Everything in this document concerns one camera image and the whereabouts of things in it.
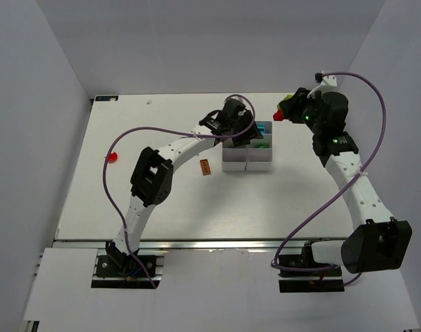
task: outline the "gray wall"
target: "gray wall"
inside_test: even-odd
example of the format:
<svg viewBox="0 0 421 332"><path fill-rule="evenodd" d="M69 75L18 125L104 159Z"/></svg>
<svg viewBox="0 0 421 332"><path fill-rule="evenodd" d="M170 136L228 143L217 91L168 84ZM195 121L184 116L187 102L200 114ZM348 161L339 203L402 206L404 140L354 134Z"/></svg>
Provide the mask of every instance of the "gray wall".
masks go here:
<svg viewBox="0 0 421 332"><path fill-rule="evenodd" d="M421 1L414 4L386 2L350 70L372 80L386 100L386 137L369 169L386 205L413 227L401 271L421 325ZM380 106L356 79L341 88L351 101L348 129L366 159L380 132Z"/></svg>
<svg viewBox="0 0 421 332"><path fill-rule="evenodd" d="M18 329L88 110L35 0L0 1L0 332Z"/></svg>
<svg viewBox="0 0 421 332"><path fill-rule="evenodd" d="M86 92L280 92L346 70L384 0L38 0Z"/></svg>

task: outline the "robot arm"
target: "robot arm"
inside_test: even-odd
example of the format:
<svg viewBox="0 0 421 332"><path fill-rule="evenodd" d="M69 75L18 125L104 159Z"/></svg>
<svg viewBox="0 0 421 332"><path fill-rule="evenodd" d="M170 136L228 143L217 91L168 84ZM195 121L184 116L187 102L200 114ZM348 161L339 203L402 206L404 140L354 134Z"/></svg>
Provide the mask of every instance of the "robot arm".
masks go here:
<svg viewBox="0 0 421 332"><path fill-rule="evenodd" d="M242 102L228 99L222 110L207 114L191 131L197 136L180 138L157 150L150 147L142 150L130 181L131 198L125 216L127 229L122 226L114 240L106 244L109 261L118 270L124 271L132 261L125 234L131 251L136 254L151 213L170 194L174 172L200 152L226 140L227 136L243 132L232 137L234 146L248 145L251 139L262 138L255 123L247 129L253 120L252 113Z"/></svg>
<svg viewBox="0 0 421 332"><path fill-rule="evenodd" d="M313 149L342 189L360 173L361 157L344 131L348 100L341 93L299 88L279 103L275 120L304 123L313 132ZM353 222L345 241L312 241L304 246L302 267L319 264L345 266L351 273L399 268L411 238L407 221L397 221L376 194L366 174L343 194Z"/></svg>

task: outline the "white floor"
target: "white floor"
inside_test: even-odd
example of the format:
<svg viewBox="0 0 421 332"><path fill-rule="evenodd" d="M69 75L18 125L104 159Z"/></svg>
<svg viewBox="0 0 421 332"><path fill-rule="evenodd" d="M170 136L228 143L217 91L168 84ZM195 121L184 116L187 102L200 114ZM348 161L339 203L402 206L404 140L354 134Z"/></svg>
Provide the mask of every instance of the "white floor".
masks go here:
<svg viewBox="0 0 421 332"><path fill-rule="evenodd" d="M157 290L91 289L96 252L46 249L24 318L38 332L418 328L399 271L365 274L345 293L281 294L271 252L172 250Z"/></svg>
<svg viewBox="0 0 421 332"><path fill-rule="evenodd" d="M120 220L102 189L106 151L123 131L157 126L190 131L228 94L121 95L116 102L95 102L57 239L112 239ZM272 120L286 93L246 94L257 120ZM221 146L183 165L174 176L170 197L152 214L143 239L284 238L337 187L312 150L311 132L302 124L273 122L273 165L268 173L224 173ZM130 177L142 149L169 144L177 137L154 131L133 133L116 147L108 183L118 205L127 210ZM203 176L200 159L212 174ZM345 203L339 200L297 237L347 237L352 232Z"/></svg>

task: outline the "red object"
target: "red object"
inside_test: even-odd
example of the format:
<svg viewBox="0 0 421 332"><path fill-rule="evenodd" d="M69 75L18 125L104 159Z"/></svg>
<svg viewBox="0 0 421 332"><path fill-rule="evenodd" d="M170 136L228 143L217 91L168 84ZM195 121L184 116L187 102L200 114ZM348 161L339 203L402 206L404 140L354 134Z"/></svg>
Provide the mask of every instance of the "red object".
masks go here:
<svg viewBox="0 0 421 332"><path fill-rule="evenodd" d="M109 156L109 164L113 164L115 161L118 160L118 155L116 152L112 152Z"/></svg>
<svg viewBox="0 0 421 332"><path fill-rule="evenodd" d="M282 113L282 109L279 109L275 114L273 114L274 121L282 121L284 120L284 114Z"/></svg>

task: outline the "tabletop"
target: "tabletop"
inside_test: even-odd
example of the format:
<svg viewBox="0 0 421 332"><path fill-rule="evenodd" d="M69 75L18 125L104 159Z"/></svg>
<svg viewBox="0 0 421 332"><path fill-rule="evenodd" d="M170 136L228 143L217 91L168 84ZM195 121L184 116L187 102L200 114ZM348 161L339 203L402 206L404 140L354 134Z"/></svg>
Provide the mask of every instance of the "tabletop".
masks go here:
<svg viewBox="0 0 421 332"><path fill-rule="evenodd" d="M221 109L229 93L120 95L93 103L82 150L56 239L107 240L120 219L102 187L102 166L110 144L132 127L155 126L190 131L199 120ZM287 93L246 93L257 120L272 120ZM109 164L112 197L126 212L130 177L142 149L168 145L178 137L138 131L115 147ZM273 161L268 172L223 172L222 147L204 151L175 174L169 198L151 215L142 235L153 240L282 239L337 193L337 186L312 150L312 134L302 124L273 122ZM203 176L199 160L211 174ZM347 237L350 215L342 199L333 203L296 237Z"/></svg>

